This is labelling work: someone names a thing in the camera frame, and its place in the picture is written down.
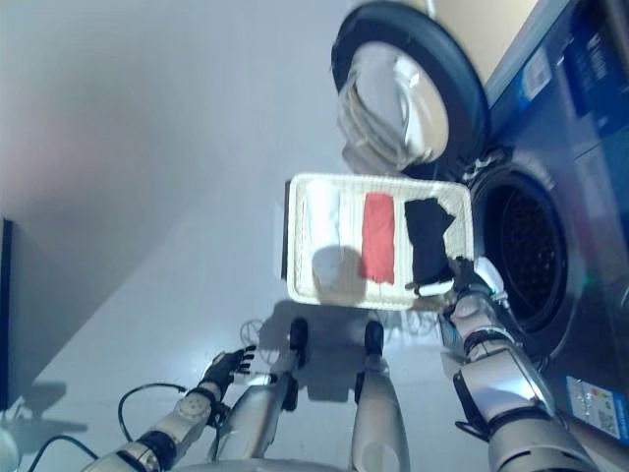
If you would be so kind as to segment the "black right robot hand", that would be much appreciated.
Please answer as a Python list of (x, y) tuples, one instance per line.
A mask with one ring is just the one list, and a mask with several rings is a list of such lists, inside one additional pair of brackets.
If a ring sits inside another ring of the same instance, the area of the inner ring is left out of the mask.
[(413, 309), (444, 312), (454, 308), (461, 298), (477, 293), (494, 302), (508, 298), (503, 278), (488, 258), (481, 256), (471, 261), (457, 257), (448, 264), (453, 273), (451, 280), (425, 286), (407, 285), (417, 295), (411, 305)]

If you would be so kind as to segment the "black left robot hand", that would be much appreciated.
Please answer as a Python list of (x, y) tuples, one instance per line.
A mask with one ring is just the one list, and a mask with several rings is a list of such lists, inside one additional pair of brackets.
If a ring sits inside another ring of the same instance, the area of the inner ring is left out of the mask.
[(248, 345), (235, 351), (220, 352), (205, 370), (198, 387), (208, 389), (218, 398), (223, 397), (232, 384), (245, 386), (275, 384), (278, 380), (275, 374), (251, 370), (256, 352), (256, 345)]

